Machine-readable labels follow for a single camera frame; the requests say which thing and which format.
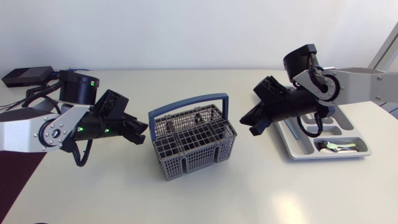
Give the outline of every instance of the black electronic device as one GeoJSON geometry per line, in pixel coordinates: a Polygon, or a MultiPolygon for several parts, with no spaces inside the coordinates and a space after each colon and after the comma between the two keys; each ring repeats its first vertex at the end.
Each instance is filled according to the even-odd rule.
{"type": "Polygon", "coordinates": [[[45,85],[51,80],[54,72],[51,66],[16,68],[1,80],[7,87],[45,85]]]}

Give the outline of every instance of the basket handle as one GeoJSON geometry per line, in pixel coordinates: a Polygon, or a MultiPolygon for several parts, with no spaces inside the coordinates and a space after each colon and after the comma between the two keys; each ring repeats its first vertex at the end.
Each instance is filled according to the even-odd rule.
{"type": "Polygon", "coordinates": [[[148,113],[149,116],[149,130],[150,130],[150,137],[152,141],[156,140],[155,136],[155,117],[160,116],[164,113],[167,113],[172,110],[176,110],[183,106],[192,105],[195,103],[201,103],[205,101],[212,101],[212,100],[223,100],[223,118],[228,119],[228,95],[226,93],[214,93],[214,94],[207,94],[202,96],[195,96],[192,98],[188,98],[185,100],[180,100],[169,105],[162,106],[157,108],[153,111],[148,113]]]}

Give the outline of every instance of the wire basket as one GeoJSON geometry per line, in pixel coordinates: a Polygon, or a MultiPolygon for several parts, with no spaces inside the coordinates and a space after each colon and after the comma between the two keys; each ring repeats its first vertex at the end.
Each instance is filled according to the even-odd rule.
{"type": "Polygon", "coordinates": [[[228,95],[217,93],[178,101],[149,112],[152,143],[167,180],[229,159],[236,131],[228,121],[228,95]],[[196,107],[177,114],[169,111],[203,101],[223,100],[223,111],[215,105],[196,107]]]}

